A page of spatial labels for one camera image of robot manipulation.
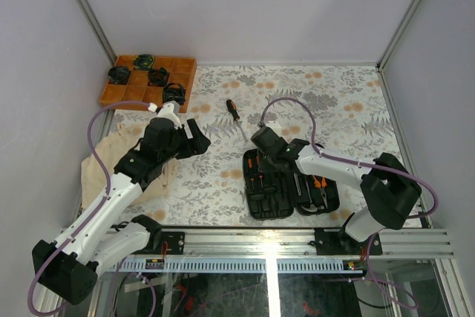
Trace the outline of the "precision screwdriver orange black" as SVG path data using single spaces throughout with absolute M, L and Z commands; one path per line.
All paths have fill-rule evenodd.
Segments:
M 251 158 L 247 159 L 247 178 L 250 184 L 249 190 L 253 192 L 255 190 L 255 180 L 254 180 L 254 172 L 253 172 L 253 165 L 252 165 Z

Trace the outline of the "black plastic tool case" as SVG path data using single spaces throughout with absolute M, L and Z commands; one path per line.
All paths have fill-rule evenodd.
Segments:
M 249 214 L 256 220 L 273 220 L 288 218 L 294 212 L 301 213 L 297 206 L 297 192 L 293 174 L 289 172 L 262 172 L 263 191 L 260 189 L 259 178 L 256 175 L 257 149 L 245 151 L 243 154 L 243 179 L 245 186 L 245 197 Z M 252 159 L 255 190 L 249 190 L 250 184 L 247 178 L 247 159 Z M 313 175 L 297 174 L 299 176 L 301 188 L 305 183 L 314 186 Z M 334 212 L 340 206 L 338 188 L 335 181 L 326 178 L 327 181 L 327 204 L 322 214 Z

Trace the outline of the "large black orange screwdriver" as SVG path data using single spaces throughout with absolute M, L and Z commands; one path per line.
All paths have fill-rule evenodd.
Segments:
M 240 129 L 240 132 L 243 136 L 244 141 L 248 142 L 249 139 L 246 136 L 246 133 L 244 132 L 244 130 L 242 128 L 241 121 L 240 121 L 240 116 L 238 114 L 236 104 L 231 99 L 227 99 L 226 100 L 226 107 L 227 107 L 228 112 L 232 115 L 232 118 L 233 118 L 236 126 Z

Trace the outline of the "orange handled pliers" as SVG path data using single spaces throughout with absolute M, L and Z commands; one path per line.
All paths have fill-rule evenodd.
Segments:
M 314 181 L 314 186 L 317 188 L 321 194 L 321 198 L 324 202 L 324 207 L 327 208 L 327 192 L 326 192 L 326 187 L 327 187 L 327 181 L 325 177 L 317 177 L 315 175 L 312 176 L 313 181 Z

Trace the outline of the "steel claw hammer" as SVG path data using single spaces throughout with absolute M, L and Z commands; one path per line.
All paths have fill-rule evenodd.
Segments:
M 301 188 L 301 195 L 297 198 L 297 206 L 302 215 L 322 214 L 324 202 L 320 190 L 305 183 Z

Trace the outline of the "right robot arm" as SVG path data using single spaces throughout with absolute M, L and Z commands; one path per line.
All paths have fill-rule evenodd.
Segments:
M 323 255 L 371 252 L 368 241 L 383 229 L 399 230 L 409 218 L 422 189 L 396 157 L 383 153 L 376 167 L 331 160 L 325 149 L 306 140 L 287 142 L 269 126 L 251 138 L 255 148 L 243 155 L 249 213 L 257 220 L 334 212 L 340 205 L 338 185 L 358 190 L 364 207 L 339 229 L 317 229 L 315 248 Z

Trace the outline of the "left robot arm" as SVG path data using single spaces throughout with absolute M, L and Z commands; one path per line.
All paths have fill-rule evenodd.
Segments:
M 124 209 L 163 173 L 166 163 L 204 154 L 210 144 L 193 119 L 186 125 L 176 125 L 164 117 L 152 119 L 84 213 L 53 242 L 40 240 L 34 246 L 33 282 L 77 305 L 115 263 L 134 252 L 157 252 L 163 243 L 161 225 L 146 215 L 132 218 L 109 238 L 105 234 Z

